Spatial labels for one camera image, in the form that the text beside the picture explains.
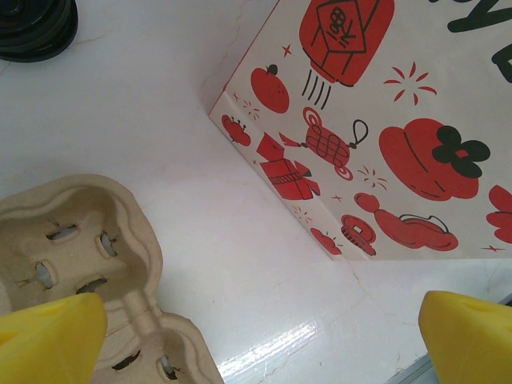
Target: cardboard cup holder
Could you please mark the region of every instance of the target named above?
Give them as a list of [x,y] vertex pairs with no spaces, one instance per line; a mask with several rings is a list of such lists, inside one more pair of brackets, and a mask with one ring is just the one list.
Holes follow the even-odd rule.
[[108,329],[91,383],[222,383],[199,330],[163,313],[162,252],[134,196],[76,175],[0,201],[0,315],[102,297]]

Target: red sparkle drawing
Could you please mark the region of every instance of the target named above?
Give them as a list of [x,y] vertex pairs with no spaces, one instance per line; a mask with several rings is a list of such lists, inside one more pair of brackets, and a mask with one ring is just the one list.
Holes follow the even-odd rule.
[[244,100],[243,107],[249,111],[249,116],[252,116],[254,120],[259,118],[259,114],[258,114],[259,109],[253,108],[253,106],[250,102],[248,102],[247,100]]
[[498,252],[499,250],[505,250],[505,248],[494,248],[493,246],[489,246],[487,248],[480,248],[481,250],[492,250],[493,252]]
[[304,218],[304,222],[306,224],[309,224],[310,222],[313,221],[312,218],[309,218],[307,216],[307,212],[302,212],[301,210],[301,207],[300,206],[292,206],[292,208],[294,209],[294,214],[296,214],[298,216],[298,219],[299,220],[302,220]]
[[288,44],[288,46],[284,46],[283,49],[285,50],[285,55],[284,57],[288,56],[289,54],[292,54],[291,53],[291,50],[290,50],[290,47],[291,47],[291,44]]
[[418,94],[416,93],[416,90],[425,90],[427,92],[431,92],[433,94],[438,94],[438,92],[432,88],[431,86],[421,86],[421,82],[425,80],[425,78],[428,76],[428,72],[425,72],[424,74],[420,74],[417,78],[414,78],[414,75],[416,74],[416,63],[413,62],[413,66],[410,68],[409,77],[406,78],[404,73],[397,68],[396,66],[392,67],[393,70],[400,76],[401,79],[390,79],[386,80],[384,84],[401,84],[403,86],[403,89],[400,90],[400,92],[397,93],[397,95],[394,98],[394,101],[397,102],[406,92],[406,90],[413,90],[413,99],[414,104],[417,105],[419,102]]
[[364,176],[364,182],[368,182],[369,184],[371,184],[372,188],[375,188],[376,186],[381,186],[382,188],[384,188],[384,190],[387,190],[386,186],[383,184],[384,182],[387,182],[387,180],[385,180],[384,178],[378,178],[377,172],[375,170],[371,170],[370,172],[370,170],[365,166],[362,167],[364,168],[364,170],[358,170],[358,172]]

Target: glossy white surface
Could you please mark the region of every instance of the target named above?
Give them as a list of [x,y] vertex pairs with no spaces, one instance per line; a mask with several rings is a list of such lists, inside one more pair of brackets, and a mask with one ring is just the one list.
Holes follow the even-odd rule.
[[79,0],[68,51],[0,62],[0,196],[84,172],[131,189],[164,253],[162,308],[228,383],[382,383],[425,353],[427,290],[497,301],[512,260],[324,255],[206,116],[274,3]]

